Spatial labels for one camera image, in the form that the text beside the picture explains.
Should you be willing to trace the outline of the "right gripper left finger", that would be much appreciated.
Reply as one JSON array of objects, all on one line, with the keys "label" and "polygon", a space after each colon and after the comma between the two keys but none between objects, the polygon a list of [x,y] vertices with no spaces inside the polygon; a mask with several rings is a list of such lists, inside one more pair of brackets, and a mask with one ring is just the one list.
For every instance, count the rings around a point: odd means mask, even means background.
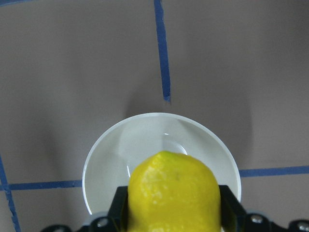
[{"label": "right gripper left finger", "polygon": [[112,204],[108,211],[112,232],[126,232],[128,225],[128,187],[120,186],[116,189]]}]

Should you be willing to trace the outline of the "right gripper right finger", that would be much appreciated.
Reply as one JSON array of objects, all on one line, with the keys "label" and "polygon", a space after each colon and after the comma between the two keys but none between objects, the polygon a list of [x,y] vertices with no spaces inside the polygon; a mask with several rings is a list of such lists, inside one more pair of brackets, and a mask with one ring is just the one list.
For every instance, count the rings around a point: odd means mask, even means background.
[{"label": "right gripper right finger", "polygon": [[225,232],[243,232],[246,211],[227,185],[219,186],[221,194],[221,225]]}]

